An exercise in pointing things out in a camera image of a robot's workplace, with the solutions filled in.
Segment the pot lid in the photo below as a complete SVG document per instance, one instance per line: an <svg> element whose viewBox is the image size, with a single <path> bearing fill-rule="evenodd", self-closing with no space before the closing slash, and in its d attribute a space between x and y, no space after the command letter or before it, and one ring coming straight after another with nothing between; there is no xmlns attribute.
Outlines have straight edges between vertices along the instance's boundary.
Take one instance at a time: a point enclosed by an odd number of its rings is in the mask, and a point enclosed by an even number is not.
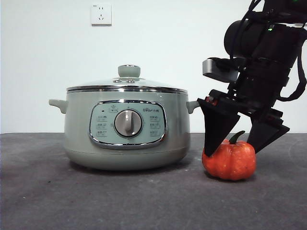
<svg viewBox="0 0 307 230"><path fill-rule="evenodd" d="M183 92L186 90L173 88L170 85L140 78L141 68L135 65L118 67L119 77L109 80L97 80L79 86L67 88L67 91L151 91L151 92Z"/></svg>

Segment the toy pumpkin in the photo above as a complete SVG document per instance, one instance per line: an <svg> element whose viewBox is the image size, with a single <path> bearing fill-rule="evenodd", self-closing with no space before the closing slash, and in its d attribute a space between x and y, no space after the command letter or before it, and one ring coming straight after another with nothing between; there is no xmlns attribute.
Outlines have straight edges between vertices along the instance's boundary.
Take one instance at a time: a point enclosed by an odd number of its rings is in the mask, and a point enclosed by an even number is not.
<svg viewBox="0 0 307 230"><path fill-rule="evenodd" d="M225 139L214 154L208 157L202 152L202 164L208 173L224 180L237 181L249 178L256 169L256 154L252 145L237 141L245 131L238 132L230 140Z"/></svg>

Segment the white wall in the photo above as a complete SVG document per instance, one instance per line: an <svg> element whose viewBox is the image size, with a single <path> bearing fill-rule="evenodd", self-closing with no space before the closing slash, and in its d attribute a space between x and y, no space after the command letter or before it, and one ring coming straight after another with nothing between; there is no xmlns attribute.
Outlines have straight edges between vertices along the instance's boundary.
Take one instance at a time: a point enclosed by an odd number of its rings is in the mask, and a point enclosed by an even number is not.
<svg viewBox="0 0 307 230"><path fill-rule="evenodd" d="M248 0L106 0L111 27L90 25L88 0L1 1L1 133L62 132L64 115L48 99L65 99L66 88L117 76L117 66L136 64L142 77L189 91L190 100L227 84L201 73L208 57L228 57L223 39ZM303 56L307 67L306 48ZM296 67L283 95L297 85ZM307 93L277 103L292 132L307 132ZM190 116L191 131L203 132L203 115ZM250 129L242 117L234 131Z"/></svg>

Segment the wall outlet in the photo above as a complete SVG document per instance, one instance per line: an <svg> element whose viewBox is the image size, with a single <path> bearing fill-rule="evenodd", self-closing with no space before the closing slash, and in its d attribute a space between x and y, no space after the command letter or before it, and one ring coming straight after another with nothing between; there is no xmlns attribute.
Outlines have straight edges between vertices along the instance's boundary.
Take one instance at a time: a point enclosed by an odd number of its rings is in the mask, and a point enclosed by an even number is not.
<svg viewBox="0 0 307 230"><path fill-rule="evenodd" d="M91 23L92 25L112 25L111 4L93 4L91 7Z"/></svg>

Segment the pot base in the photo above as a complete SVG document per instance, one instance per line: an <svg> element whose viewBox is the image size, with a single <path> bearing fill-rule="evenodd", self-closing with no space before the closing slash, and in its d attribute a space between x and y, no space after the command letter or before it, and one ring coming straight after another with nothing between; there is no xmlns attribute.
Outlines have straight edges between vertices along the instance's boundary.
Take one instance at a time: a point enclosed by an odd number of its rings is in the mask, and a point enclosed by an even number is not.
<svg viewBox="0 0 307 230"><path fill-rule="evenodd" d="M184 158L188 148L167 152L140 154L100 154L66 149L66 154L76 164L101 170L132 171L158 168Z"/></svg>

